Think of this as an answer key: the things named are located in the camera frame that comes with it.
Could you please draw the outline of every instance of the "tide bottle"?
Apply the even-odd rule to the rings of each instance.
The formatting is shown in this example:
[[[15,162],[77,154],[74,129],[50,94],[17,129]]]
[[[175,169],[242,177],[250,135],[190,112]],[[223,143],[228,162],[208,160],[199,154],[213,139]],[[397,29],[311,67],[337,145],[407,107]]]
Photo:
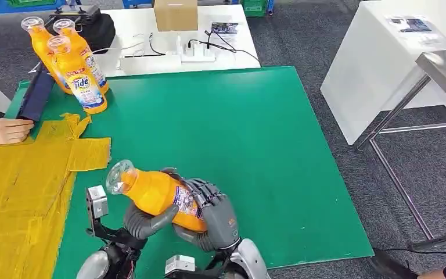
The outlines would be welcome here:
[[[206,231],[202,210],[189,190],[166,173],[138,170],[131,161],[122,160],[109,171],[106,187],[114,195],[128,196],[140,210],[151,215],[162,213],[172,204],[178,205],[173,223],[192,231]]]
[[[72,94],[66,80],[53,65],[54,54],[47,46],[47,41],[52,38],[52,35],[45,29],[44,20],[38,16],[30,16],[21,21],[21,27],[30,34],[33,50],[49,70],[60,89],[65,93]]]
[[[107,99],[96,85],[95,78],[85,60],[71,51],[71,42],[65,36],[55,36],[48,40],[48,47],[55,54],[55,66],[66,79],[84,111],[99,113],[107,108]]]
[[[70,19],[60,19],[53,24],[53,29],[59,35],[66,36],[71,41],[71,51],[78,53],[86,61],[86,64],[95,76],[96,83],[100,88],[100,92],[105,94],[109,89],[109,83],[105,78],[105,75],[101,71],[100,67],[93,57],[93,53],[89,48],[85,39],[80,36],[75,29],[75,24]]]

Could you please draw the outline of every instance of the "gray carpet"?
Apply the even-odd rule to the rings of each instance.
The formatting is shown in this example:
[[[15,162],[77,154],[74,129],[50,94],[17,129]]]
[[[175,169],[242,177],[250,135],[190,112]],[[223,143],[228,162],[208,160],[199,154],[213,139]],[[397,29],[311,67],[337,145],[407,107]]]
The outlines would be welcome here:
[[[107,7],[120,3],[92,1],[105,2]],[[357,6],[357,0],[281,0],[273,16],[249,19],[249,25],[264,66],[297,68],[372,245],[404,248],[423,240],[421,230],[373,150],[358,152],[346,144],[319,90]],[[38,61],[30,56],[28,36],[19,27],[23,17],[0,16],[0,89],[8,96],[19,80],[29,78],[26,72]],[[404,110],[393,125],[443,121],[446,108],[438,106]],[[382,135],[378,142],[433,233],[446,233],[446,130]],[[337,237],[341,237],[340,228]],[[446,265],[446,255],[392,255],[409,261],[418,272]],[[271,277],[381,278],[365,259],[274,269]]]

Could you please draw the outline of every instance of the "person's foot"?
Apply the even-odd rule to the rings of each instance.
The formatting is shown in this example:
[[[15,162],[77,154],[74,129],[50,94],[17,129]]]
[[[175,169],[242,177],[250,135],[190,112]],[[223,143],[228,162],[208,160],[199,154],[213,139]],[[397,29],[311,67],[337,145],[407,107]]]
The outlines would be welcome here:
[[[379,274],[389,279],[417,279],[416,273],[396,262],[386,252],[377,248],[373,251],[375,256],[368,258],[367,261]]]

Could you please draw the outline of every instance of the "bottle cap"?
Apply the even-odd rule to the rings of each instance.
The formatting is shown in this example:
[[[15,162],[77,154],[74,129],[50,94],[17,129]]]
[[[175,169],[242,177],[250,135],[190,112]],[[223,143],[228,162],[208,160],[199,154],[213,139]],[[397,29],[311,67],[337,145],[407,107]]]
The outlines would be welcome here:
[[[54,36],[47,41],[47,46],[54,53],[66,53],[71,50],[71,41],[66,36]]]
[[[41,30],[44,25],[44,20],[38,16],[29,16],[21,21],[21,27],[28,32]]]
[[[69,35],[73,30],[76,31],[75,28],[76,24],[70,19],[59,19],[53,25],[54,31],[59,35]]]
[[[121,160],[110,169],[105,186],[112,195],[122,194],[131,187],[123,181],[126,175],[133,176],[134,179],[136,176],[136,169],[129,160]]]

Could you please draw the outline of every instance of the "yellow cloth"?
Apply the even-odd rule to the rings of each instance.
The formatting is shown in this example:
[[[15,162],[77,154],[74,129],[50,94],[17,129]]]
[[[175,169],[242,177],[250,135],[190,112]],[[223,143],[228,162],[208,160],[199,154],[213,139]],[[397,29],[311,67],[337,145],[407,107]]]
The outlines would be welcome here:
[[[110,138],[78,139],[91,118],[63,114],[37,139],[0,145],[0,278],[51,278],[76,173],[110,160]]]

